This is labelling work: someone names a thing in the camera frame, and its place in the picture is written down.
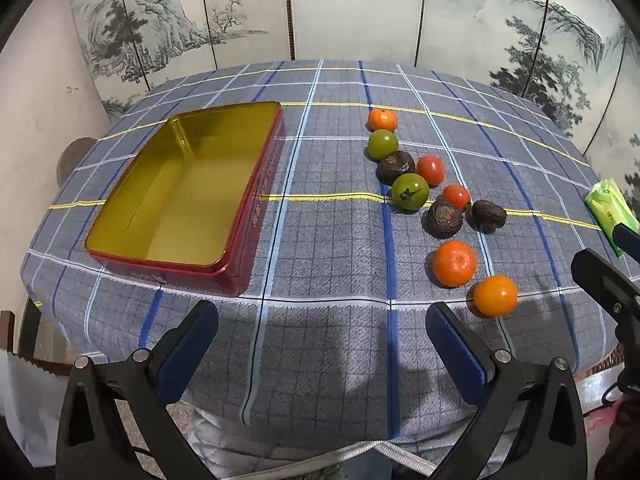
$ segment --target green package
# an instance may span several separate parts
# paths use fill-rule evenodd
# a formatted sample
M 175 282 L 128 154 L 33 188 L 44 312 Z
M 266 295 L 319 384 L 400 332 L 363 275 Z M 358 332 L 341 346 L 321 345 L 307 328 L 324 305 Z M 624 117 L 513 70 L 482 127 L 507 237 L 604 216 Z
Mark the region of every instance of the green package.
M 612 178 L 599 181 L 584 197 L 584 203 L 604 232 L 616 256 L 622 256 L 624 251 L 613 243 L 613 228 L 618 224 L 624 224 L 638 232 L 640 222 L 629 209 L 616 183 Z

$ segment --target tablecloth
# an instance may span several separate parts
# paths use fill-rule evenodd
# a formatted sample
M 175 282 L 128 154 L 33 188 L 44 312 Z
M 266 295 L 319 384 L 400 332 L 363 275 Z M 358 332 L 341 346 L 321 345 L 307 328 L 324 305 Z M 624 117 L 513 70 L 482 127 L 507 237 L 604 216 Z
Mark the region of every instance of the tablecloth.
M 123 278 L 87 254 L 100 205 L 167 118 L 263 100 L 282 104 L 286 141 L 245 293 L 218 298 Z M 508 210 L 495 234 L 465 224 L 456 239 L 478 256 L 474 280 L 516 281 L 512 314 L 480 319 L 466 304 L 471 283 L 450 290 L 428 278 L 439 241 L 422 228 L 425 210 L 394 209 L 364 155 L 378 105 L 396 112 L 402 150 L 440 156 L 444 184 Z M 426 336 L 433 301 L 521 360 L 561 355 L 583 370 L 614 347 L 614 323 L 570 275 L 584 247 L 640 275 L 635 261 L 615 258 L 582 202 L 597 180 L 537 105 L 484 84 L 382 62 L 225 68 L 154 88 L 98 140 L 44 216 L 21 275 L 76 349 L 112 361 L 151 348 L 198 298 L 214 301 L 220 328 L 185 400 L 215 415 L 336 444 L 410 438 L 470 411 Z

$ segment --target red tomato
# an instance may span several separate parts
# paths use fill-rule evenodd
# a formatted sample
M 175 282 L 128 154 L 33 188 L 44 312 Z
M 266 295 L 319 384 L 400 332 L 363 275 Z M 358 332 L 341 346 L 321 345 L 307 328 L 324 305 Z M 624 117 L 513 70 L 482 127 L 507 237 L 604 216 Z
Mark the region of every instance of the red tomato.
M 415 173 L 426 180 L 429 186 L 435 187 L 444 180 L 444 164 L 438 156 L 425 155 L 418 159 Z
M 471 202 L 471 195 L 460 184 L 449 184 L 442 190 L 442 199 L 462 211 Z

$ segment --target brown dried fruit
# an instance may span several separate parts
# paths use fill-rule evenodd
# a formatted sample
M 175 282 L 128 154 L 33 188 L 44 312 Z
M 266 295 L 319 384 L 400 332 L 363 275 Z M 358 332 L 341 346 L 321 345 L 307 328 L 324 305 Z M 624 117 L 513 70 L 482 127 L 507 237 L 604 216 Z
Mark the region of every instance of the brown dried fruit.
M 391 153 L 378 163 L 378 178 L 380 182 L 388 186 L 391 186 L 400 175 L 414 171 L 414 158 L 401 150 Z
M 491 234 L 507 221 L 507 212 L 488 200 L 476 200 L 471 206 L 471 217 L 481 233 Z
M 452 203 L 436 200 L 422 216 L 422 226 L 436 238 L 451 238 L 462 227 L 462 213 Z

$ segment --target bolt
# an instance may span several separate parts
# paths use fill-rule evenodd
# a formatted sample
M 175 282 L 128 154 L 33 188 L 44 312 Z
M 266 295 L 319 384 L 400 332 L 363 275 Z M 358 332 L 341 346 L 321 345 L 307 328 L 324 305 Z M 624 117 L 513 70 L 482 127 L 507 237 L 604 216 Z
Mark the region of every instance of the bolt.
M 511 361 L 511 354 L 506 350 L 497 350 L 494 354 L 495 358 L 498 359 L 501 363 L 508 363 Z
M 556 357 L 554 359 L 554 364 L 556 365 L 556 368 L 558 368 L 559 370 L 566 370 L 569 367 L 569 363 L 564 359 L 562 359 L 561 357 Z
M 74 366 L 76 368 L 84 368 L 88 364 L 89 364 L 89 358 L 86 355 L 81 355 L 78 359 L 76 359 Z
M 146 348 L 138 348 L 135 352 L 133 352 L 133 360 L 137 363 L 143 363 L 149 359 L 149 350 Z

